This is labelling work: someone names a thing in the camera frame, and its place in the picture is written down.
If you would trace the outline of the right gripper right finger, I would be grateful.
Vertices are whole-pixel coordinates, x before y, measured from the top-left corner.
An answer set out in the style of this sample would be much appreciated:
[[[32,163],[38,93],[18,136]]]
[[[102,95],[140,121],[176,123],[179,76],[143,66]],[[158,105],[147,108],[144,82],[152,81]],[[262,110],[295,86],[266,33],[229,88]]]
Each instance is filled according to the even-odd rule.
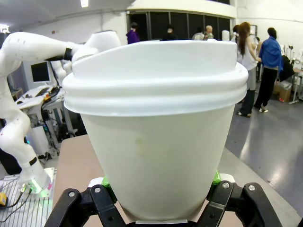
[[[217,227],[225,212],[233,212],[244,227],[281,227],[282,224],[266,196],[256,182],[243,187],[230,174],[216,173],[205,206],[196,222],[198,227]]]

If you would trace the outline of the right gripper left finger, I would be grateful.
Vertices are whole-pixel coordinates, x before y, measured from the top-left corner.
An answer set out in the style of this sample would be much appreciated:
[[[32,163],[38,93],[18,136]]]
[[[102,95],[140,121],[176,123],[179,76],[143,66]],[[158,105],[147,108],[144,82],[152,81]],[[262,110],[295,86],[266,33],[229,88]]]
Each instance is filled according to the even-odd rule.
[[[127,226],[107,189],[101,184],[88,187],[83,192],[72,188],[64,190],[45,226],[82,227],[95,215],[104,227]]]

